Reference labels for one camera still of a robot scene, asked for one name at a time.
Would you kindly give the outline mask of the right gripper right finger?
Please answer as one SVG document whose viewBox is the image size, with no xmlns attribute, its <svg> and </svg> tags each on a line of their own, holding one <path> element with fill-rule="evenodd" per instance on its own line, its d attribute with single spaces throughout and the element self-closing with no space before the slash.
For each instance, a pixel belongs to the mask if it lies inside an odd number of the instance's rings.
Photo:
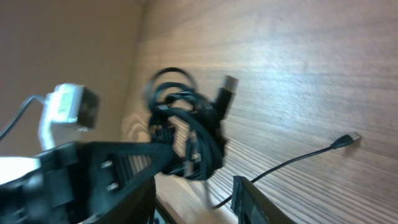
<svg viewBox="0 0 398 224">
<path fill-rule="evenodd" d="M 295 224 L 247 178 L 233 177 L 231 209 L 239 224 Z"/>
</svg>

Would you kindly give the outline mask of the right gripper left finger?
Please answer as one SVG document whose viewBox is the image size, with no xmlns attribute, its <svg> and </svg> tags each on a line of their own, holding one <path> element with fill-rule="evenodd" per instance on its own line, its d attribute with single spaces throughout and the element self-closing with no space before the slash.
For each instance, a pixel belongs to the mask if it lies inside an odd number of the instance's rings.
<svg viewBox="0 0 398 224">
<path fill-rule="evenodd" d="M 2 223 L 152 223 L 172 145 L 69 142 L 1 159 Z"/>
</svg>

